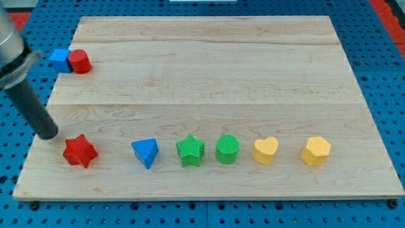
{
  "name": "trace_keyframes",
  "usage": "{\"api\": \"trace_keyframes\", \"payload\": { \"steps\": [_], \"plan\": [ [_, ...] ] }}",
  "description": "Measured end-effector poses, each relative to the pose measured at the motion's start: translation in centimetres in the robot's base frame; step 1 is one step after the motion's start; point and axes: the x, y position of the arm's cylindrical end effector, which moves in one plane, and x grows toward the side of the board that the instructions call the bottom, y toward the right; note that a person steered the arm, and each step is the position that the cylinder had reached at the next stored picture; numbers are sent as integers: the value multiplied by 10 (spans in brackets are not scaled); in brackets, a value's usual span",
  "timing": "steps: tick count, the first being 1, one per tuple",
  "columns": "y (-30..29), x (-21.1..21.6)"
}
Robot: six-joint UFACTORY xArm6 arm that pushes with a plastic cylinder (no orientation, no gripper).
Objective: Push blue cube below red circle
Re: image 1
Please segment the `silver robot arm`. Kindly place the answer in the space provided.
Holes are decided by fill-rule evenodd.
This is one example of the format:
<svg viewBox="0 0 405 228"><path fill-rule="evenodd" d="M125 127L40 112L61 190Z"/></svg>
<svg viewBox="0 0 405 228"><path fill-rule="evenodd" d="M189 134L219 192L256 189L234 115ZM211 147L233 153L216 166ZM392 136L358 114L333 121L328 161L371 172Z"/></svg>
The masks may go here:
<svg viewBox="0 0 405 228"><path fill-rule="evenodd" d="M31 50L1 6L1 90L22 82L43 57L41 50Z"/></svg>

